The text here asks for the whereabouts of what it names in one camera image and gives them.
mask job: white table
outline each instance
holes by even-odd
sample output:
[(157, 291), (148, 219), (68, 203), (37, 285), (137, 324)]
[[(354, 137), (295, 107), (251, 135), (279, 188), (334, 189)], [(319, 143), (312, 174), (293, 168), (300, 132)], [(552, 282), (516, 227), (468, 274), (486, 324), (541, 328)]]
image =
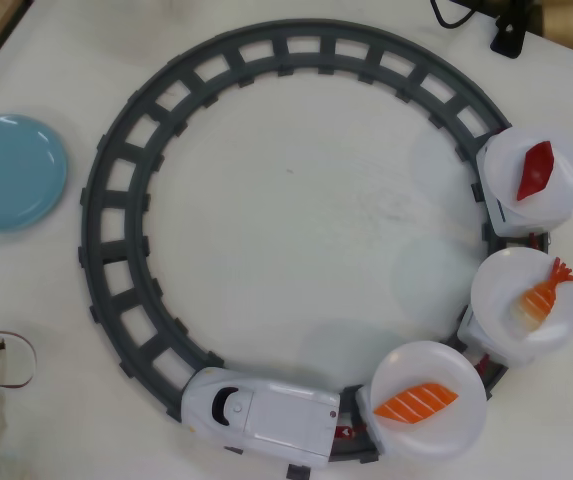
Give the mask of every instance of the white table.
[[(441, 3), (444, 13), (452, 13), (452, 18), (463, 11)], [(522, 56), (508, 60), (488, 48), (495, 31), (491, 19), (478, 15), (465, 27), (446, 31), (437, 25), (428, 1), (36, 0), (0, 52), (0, 113), (32, 115), (58, 130), (70, 153), (70, 178), (61, 203), (44, 221), (19, 233), (0, 235), (0, 328), (27, 336), (38, 352), (36, 380), (7, 395), (9, 429), (1, 446), (3, 452), (26, 460), (37, 478), (284, 478), (283, 462), (247, 453), (238, 457), (195, 439), (156, 409), (156, 401), (136, 382), (125, 378), (105, 335), (90, 320), (77, 246), (79, 195), (95, 146), (130, 94), (170, 58), (216, 34), (260, 21), (297, 17), (337, 18), (400, 34), (461, 69), (512, 123), (555, 125), (573, 136), (572, 51), (528, 35)], [(167, 158), (162, 170), (165, 175), (151, 187), (150, 228), (156, 232), (151, 239), (151, 268), (159, 272), (167, 305), (179, 310), (191, 333), (224, 358), (258, 365), (260, 370), (266, 366), (271, 372), (283, 371), (288, 378), (301, 382), (323, 383), (327, 379), (328, 386), (336, 386), (340, 381), (364, 381), (382, 352), (396, 342), (437, 338), (452, 326), (450, 310), (457, 304), (448, 305), (444, 310), (447, 318), (441, 323), (431, 323), (439, 313), (439, 304), (425, 307), (431, 302), (425, 300), (424, 293), (412, 294), (424, 281), (428, 294), (433, 287), (439, 290), (443, 270), (452, 267), (448, 258), (456, 258), (456, 265), (463, 262), (454, 275), (459, 283), (454, 282), (453, 293), (461, 294), (462, 288), (468, 288), (466, 282), (480, 255), (478, 223), (468, 225), (455, 215), (435, 224), (444, 217), (439, 210), (440, 198), (416, 195), (413, 192), (417, 188), (404, 190), (408, 180), (417, 180), (413, 171), (405, 170), (404, 162), (403, 168), (389, 171), (378, 160), (387, 158), (389, 148), (401, 159), (405, 155), (440, 158), (440, 152), (447, 150), (448, 168), (435, 178), (420, 175), (420, 180), (427, 179), (420, 187), (443, 194), (449, 206), (452, 200), (462, 208), (475, 207), (472, 200), (459, 198), (457, 189), (439, 190), (442, 180), (456, 181), (465, 174), (458, 170), (454, 154), (444, 148), (448, 146), (445, 140), (422, 124), (412, 107), (391, 104), (394, 108), (389, 113), (388, 107), (379, 108), (382, 97), (369, 97), (363, 86), (354, 87), (359, 101), (351, 101), (344, 94), (353, 87), (341, 79), (328, 80), (333, 88), (320, 86), (305, 75), (291, 80), (284, 83), (283, 98), (275, 100), (277, 104), (270, 103), (277, 90), (274, 81), (268, 79), (231, 93), (231, 100), (223, 96), (218, 102), (221, 105), (213, 107), (220, 109), (218, 113), (211, 109), (195, 118), (193, 132), (187, 131), (187, 143), (176, 147), (179, 150), (170, 156), (175, 161)], [(302, 126), (298, 126), (296, 107), (304, 108), (305, 104), (297, 103), (297, 99), (303, 89), (313, 89), (315, 96)], [(343, 140), (342, 152), (370, 150), (363, 157), (356, 153), (356, 163), (351, 163), (350, 155), (333, 150), (339, 166), (332, 167), (327, 162), (330, 154), (324, 152), (327, 145), (321, 140), (315, 144), (328, 132), (311, 134), (308, 129), (319, 120), (320, 105), (329, 109), (324, 118), (331, 115), (333, 126), (340, 126), (340, 98), (349, 98), (345, 108), (353, 111), (347, 118), (358, 133)], [(290, 103), (294, 106), (288, 110)], [(361, 104), (365, 105), (363, 110), (359, 110)], [(284, 115), (275, 115), (267, 122), (244, 123), (250, 117), (242, 115), (243, 108), (266, 115), (275, 105)], [(368, 126), (375, 128), (375, 133), (360, 130), (369, 119), (374, 119)], [(254, 145), (248, 129), (259, 132), (263, 124), (270, 126), (271, 122), (292, 127), (299, 135), (297, 145), (293, 147), (277, 135), (270, 136), (269, 130), (261, 130), (259, 146), (248, 147)], [(377, 130), (382, 122), (395, 123), (393, 128)], [(245, 130), (237, 124), (246, 125)], [(391, 130), (393, 139), (389, 141), (386, 135)], [(217, 131), (217, 135), (209, 136), (209, 131)], [(369, 133), (373, 142), (364, 140)], [(248, 142), (230, 143), (238, 134), (250, 135), (242, 137)], [(251, 153), (269, 154), (271, 148), (276, 160), (269, 165), (282, 162), (278, 168), (293, 174), (287, 172), (274, 179), (274, 172), (258, 170), (256, 158), (248, 158)], [(296, 161), (311, 149), (319, 162), (311, 167)], [(227, 166), (219, 159), (225, 158), (223, 153), (234, 161), (247, 162), (243, 164), (246, 170), (226, 170), (222, 179), (216, 169)], [(214, 159), (213, 163), (204, 162), (202, 157)], [(429, 161), (422, 168), (432, 171), (433, 166)], [(181, 169), (182, 175), (175, 175)], [(300, 171), (307, 174), (303, 179), (295, 175)], [(289, 174), (298, 179), (296, 190), (284, 190)], [(330, 175), (326, 183), (325, 175)], [(388, 179), (398, 177), (401, 180), (392, 180), (394, 189), (386, 186)], [(344, 182), (339, 185), (348, 190), (329, 187), (316, 194), (320, 185), (338, 182)], [(168, 193), (173, 187), (178, 187), (177, 196)], [(213, 187), (217, 188), (212, 196), (204, 194)], [(403, 195), (394, 193), (400, 189)], [(467, 196), (468, 186), (464, 183), (461, 189)], [(342, 196), (342, 191), (355, 196)], [(265, 198), (258, 201), (258, 193)], [(288, 198), (294, 199), (293, 205)], [(185, 206), (187, 199), (196, 203)], [(282, 210), (267, 214), (262, 210), (264, 202), (271, 212)], [(239, 223), (228, 229), (221, 227), (222, 219), (239, 207), (247, 209), (235, 219)], [(302, 216), (307, 208), (312, 214)], [(270, 218), (274, 222), (271, 227), (281, 225), (291, 232), (290, 243), (280, 240), (279, 235), (257, 238), (270, 230), (262, 230)], [(201, 219), (205, 220), (200, 230)], [(184, 241), (182, 226), (190, 226), (186, 230), (191, 233), (186, 234), (184, 243), (175, 243)], [(302, 227), (302, 231), (293, 231), (293, 226)], [(315, 226), (321, 226), (321, 233)], [(411, 258), (424, 260), (414, 276), (412, 265), (396, 263), (399, 258), (395, 256), (408, 245), (395, 239), (410, 241), (417, 232), (437, 233), (436, 237), (446, 240), (429, 243), (426, 250), (421, 242), (413, 244), (419, 250)], [(215, 238), (212, 242), (209, 233)], [(453, 239), (466, 247), (464, 253), (457, 250), (459, 247), (451, 249)], [(393, 253), (386, 257), (388, 243)], [(573, 219), (553, 233), (551, 251), (563, 255), (573, 267)], [(382, 261), (388, 261), (385, 268)], [(333, 262), (336, 270), (319, 274), (319, 269), (334, 266)], [(433, 275), (433, 262), (440, 264), (442, 277)], [(301, 277), (306, 266), (310, 278)], [(276, 267), (280, 268), (279, 275), (271, 274)], [(233, 272), (241, 269), (246, 280), (233, 281), (232, 274), (226, 276), (227, 268)], [(407, 277), (400, 277), (400, 272)], [(407, 283), (400, 278), (410, 280)], [(404, 300), (406, 297), (395, 297), (395, 292), (404, 288), (411, 303)], [(444, 297), (439, 292), (435, 295), (439, 301)], [(392, 327), (386, 323), (389, 317), (395, 319), (391, 320)], [(239, 330), (243, 335), (236, 336)], [(401, 340), (394, 338), (392, 331)], [(360, 361), (342, 363), (337, 351), (343, 350)], [(322, 365), (319, 371), (311, 372), (309, 368), (316, 362)], [(386, 459), (369, 465), (349, 462), (333, 464), (313, 475), (318, 479), (360, 476), (399, 480), (573, 478), (573, 343), (535, 365), (508, 372), (489, 403), (482, 438), (461, 459), (440, 466)]]

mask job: shrimp tail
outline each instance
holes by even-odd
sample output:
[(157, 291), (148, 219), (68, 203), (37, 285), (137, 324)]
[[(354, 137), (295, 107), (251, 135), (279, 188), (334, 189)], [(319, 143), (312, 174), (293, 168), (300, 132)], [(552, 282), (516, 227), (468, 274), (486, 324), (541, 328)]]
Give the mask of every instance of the shrimp tail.
[(573, 282), (573, 275), (571, 275), (571, 273), (573, 273), (573, 271), (568, 268), (565, 263), (561, 263), (560, 258), (557, 257), (555, 262), (553, 262), (553, 269), (550, 272), (548, 283), (554, 290), (560, 283)]

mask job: white object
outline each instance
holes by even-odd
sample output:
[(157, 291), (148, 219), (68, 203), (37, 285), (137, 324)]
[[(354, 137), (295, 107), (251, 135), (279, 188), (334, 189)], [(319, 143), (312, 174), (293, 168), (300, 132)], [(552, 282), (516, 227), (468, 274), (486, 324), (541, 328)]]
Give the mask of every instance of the white object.
[(462, 322), (457, 330), (457, 337), (464, 342), (472, 351), (477, 350), (479, 353), (488, 353), (493, 362), (506, 365), (510, 368), (523, 367), (532, 363), (534, 356), (520, 357), (503, 350), (499, 345), (493, 342), (484, 329), (479, 325), (475, 318), (473, 309), (468, 306)]
[[(407, 388), (435, 382), (457, 393), (448, 407), (414, 425), (373, 413)], [(393, 350), (379, 365), (370, 387), (357, 401), (368, 432), (380, 453), (400, 453), (421, 461), (449, 460), (463, 454), (479, 438), (486, 421), (486, 392), (466, 358), (436, 342), (414, 342)]]
[(217, 445), (323, 467), (335, 436), (339, 395), (208, 368), (186, 387), (181, 413), (191, 431)]
[[(525, 331), (510, 312), (522, 293), (548, 279), (554, 260), (539, 250), (508, 248), (488, 257), (475, 275), (471, 305), (477, 323), (491, 341), (486, 347), (511, 363), (528, 363), (558, 350), (573, 337), (573, 282), (557, 286), (553, 310), (535, 332)], [(483, 343), (483, 337), (474, 331), (471, 335)]]
[(0, 330), (0, 347), (0, 386), (27, 385), (37, 370), (37, 354), (31, 343), (21, 335)]
[[(524, 158), (535, 145), (550, 141), (555, 157), (544, 190), (516, 200)], [(573, 142), (544, 129), (512, 127), (490, 138), (477, 155), (491, 223), (499, 236), (519, 237), (551, 231), (573, 213)]]

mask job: toy train track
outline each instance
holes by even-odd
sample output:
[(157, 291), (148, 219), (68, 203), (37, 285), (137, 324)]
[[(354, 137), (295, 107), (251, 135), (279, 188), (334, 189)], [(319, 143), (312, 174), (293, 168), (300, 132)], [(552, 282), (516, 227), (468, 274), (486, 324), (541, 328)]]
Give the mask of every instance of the toy train track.
[[(288, 40), (293, 37), (319, 37), (319, 52), (291, 53)], [(354, 58), (336, 52), (339, 40), (365, 44), (365, 58)], [(240, 48), (257, 42), (270, 42), (273, 54), (246, 62)], [(382, 57), (394, 54), (412, 63), (413, 69), (403, 76), (381, 65)], [(223, 56), (229, 69), (203, 81), (195, 69), (216, 56)], [(152, 175), (162, 168), (162, 151), (168, 142), (180, 136), (187, 128), (191, 115), (200, 108), (213, 105), (218, 95), (235, 84), (240, 88), (251, 85), (258, 75), (276, 72), (278, 76), (292, 75), (297, 69), (316, 68), (321, 75), (336, 71), (356, 74), (366, 84), (383, 83), (393, 88), (403, 102), (415, 102), (429, 113), (436, 128), (443, 128), (457, 144), (456, 152), (469, 162), (477, 176), (471, 185), (477, 202), (484, 202), (476, 163), (478, 150), (494, 133), (510, 127), (506, 118), (484, 92), (461, 72), (431, 52), (391, 33), (357, 24), (328, 20), (287, 20), (259, 24), (229, 32), (205, 42), (171, 60), (129, 99), (108, 133), (97, 147), (98, 153), (88, 184), (82, 192), (83, 205), (82, 244), (79, 261), (85, 270), (92, 298), (90, 311), (100, 323), (121, 358), (121, 368), (129, 378), (135, 377), (167, 409), (168, 415), (181, 421), (182, 391), (168, 382), (153, 368), (153, 361), (172, 349), (195, 371), (207, 367), (223, 367), (224, 360), (204, 350), (189, 337), (183, 321), (174, 317), (161, 301), (162, 288), (152, 278), (146, 257), (149, 255), (148, 238), (144, 236), (143, 215), (151, 201), (147, 193)], [(422, 87), (427, 76), (433, 76), (450, 87), (454, 96), (442, 102)], [(172, 111), (156, 103), (158, 97), (174, 82), (181, 82), (189, 94)], [(471, 109), (486, 125), (487, 132), (475, 137), (458, 118), (464, 109)], [(127, 142), (127, 137), (141, 117), (148, 116), (158, 126), (145, 147)], [(108, 180), (113, 164), (126, 160), (135, 165), (128, 190), (109, 190)], [(124, 239), (103, 242), (101, 239), (102, 212), (105, 209), (124, 211)], [(548, 249), (548, 235), (522, 239), (498, 237), (490, 223), (483, 225), (482, 238), (488, 244), (488, 255), (508, 244), (523, 244), (543, 251)], [(104, 266), (126, 262), (133, 288), (113, 295), (109, 288)], [(137, 306), (143, 307), (157, 333), (138, 346), (121, 322), (121, 315)], [(466, 346), (456, 335), (445, 341), (458, 351)], [(487, 395), (506, 371), (497, 364), (485, 365), (481, 372)], [(340, 412), (352, 416), (355, 436), (336, 440), (331, 461), (360, 460), (362, 463), (378, 459), (378, 452), (364, 429), (355, 405), (356, 387), (348, 387), (341, 394)], [(306, 472), (289, 471), (289, 477), (306, 476)]]

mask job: black cable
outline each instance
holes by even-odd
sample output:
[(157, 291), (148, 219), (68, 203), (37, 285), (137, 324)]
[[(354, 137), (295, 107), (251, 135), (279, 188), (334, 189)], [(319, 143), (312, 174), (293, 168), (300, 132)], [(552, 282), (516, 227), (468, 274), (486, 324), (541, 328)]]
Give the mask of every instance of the black cable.
[(451, 30), (453, 28), (461, 27), (468, 20), (470, 20), (470, 17), (475, 15), (477, 13), (477, 11), (481, 8), (481, 6), (484, 4), (484, 0), (478, 0), (477, 4), (470, 9), (470, 12), (468, 12), (464, 16), (464, 18), (462, 18), (461, 20), (458, 20), (455, 23), (448, 23), (448, 22), (446, 22), (446, 20), (444, 20), (444, 17), (442, 17), (442, 14), (439, 11), (439, 7), (437, 7), (437, 0), (430, 0), (430, 4), (433, 7), (433, 11), (435, 12), (435, 17), (437, 17), (437, 21), (439, 22), (439, 24), (442, 27), (448, 28), (449, 30)]

